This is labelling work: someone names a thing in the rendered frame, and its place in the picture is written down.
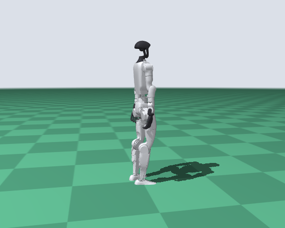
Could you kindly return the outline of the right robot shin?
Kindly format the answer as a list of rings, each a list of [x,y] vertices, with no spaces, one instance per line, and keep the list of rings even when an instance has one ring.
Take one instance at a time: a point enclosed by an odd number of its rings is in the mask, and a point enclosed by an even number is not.
[[[140,182],[144,182],[144,178],[147,171],[146,169],[148,168],[149,164],[150,153],[151,149],[149,151],[146,145],[142,145],[140,147],[140,154],[139,154]]]

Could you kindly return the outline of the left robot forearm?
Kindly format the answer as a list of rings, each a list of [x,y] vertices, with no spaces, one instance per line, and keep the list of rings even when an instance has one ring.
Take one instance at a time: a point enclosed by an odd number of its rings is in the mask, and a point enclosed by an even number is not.
[[[138,102],[138,98],[140,98],[141,95],[136,94],[135,89],[134,89],[134,94],[135,94],[134,103],[136,103],[136,102]]]

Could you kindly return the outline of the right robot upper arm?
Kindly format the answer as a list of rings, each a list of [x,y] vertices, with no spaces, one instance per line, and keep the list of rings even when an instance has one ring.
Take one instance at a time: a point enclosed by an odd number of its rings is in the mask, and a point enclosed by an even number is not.
[[[143,63],[143,71],[145,73],[145,82],[146,82],[146,89],[149,91],[150,86],[152,86],[152,72],[153,72],[153,66],[149,63]]]

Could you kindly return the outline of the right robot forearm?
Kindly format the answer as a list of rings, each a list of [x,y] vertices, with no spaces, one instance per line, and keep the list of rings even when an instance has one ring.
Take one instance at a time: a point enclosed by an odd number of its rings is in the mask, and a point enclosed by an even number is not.
[[[155,112],[154,106],[155,106],[155,102],[154,102],[154,98],[155,98],[155,91],[156,91],[156,87],[155,86],[150,86],[149,88],[149,92],[147,95],[148,98],[148,109],[151,108],[152,109],[152,114]],[[147,109],[147,111],[148,111]]]

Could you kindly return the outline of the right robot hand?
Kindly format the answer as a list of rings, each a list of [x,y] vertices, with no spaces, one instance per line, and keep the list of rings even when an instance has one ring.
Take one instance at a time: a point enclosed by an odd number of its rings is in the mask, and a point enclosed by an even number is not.
[[[148,119],[147,119],[147,124],[146,124],[146,126],[145,127],[143,127],[143,129],[148,129],[148,128],[150,128],[151,127],[151,124],[152,124],[152,120],[153,120],[153,115],[154,115],[154,113],[152,114],[152,109],[151,108],[149,108],[148,109],[148,113],[147,113],[148,115],[149,115],[149,117],[148,117]]]

